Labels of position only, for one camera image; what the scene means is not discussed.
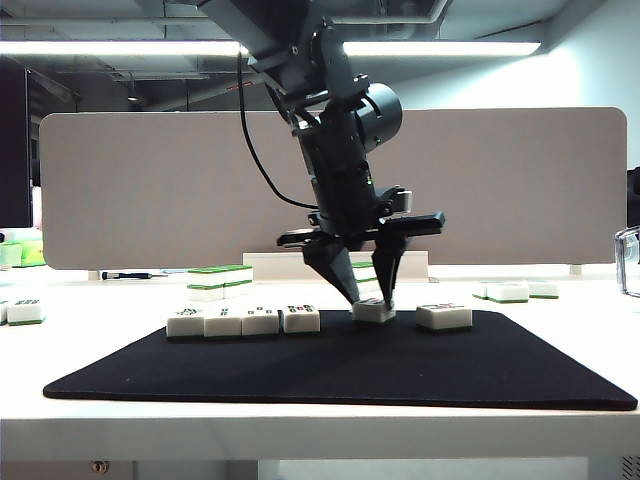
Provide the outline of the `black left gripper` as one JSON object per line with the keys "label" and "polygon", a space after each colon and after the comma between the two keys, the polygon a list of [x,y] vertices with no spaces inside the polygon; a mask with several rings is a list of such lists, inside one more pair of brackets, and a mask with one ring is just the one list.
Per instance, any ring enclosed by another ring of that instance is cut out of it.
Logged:
{"label": "black left gripper", "polygon": [[[359,289],[349,252],[359,250],[360,244],[375,241],[372,261],[386,307],[393,306],[393,291],[402,256],[411,237],[437,235],[445,224],[442,211],[421,216],[383,218],[368,230],[351,236],[339,236],[319,227],[290,230],[277,239],[278,246],[302,248],[304,263],[335,287],[350,304],[360,300]],[[342,243],[310,243],[331,240]]]}

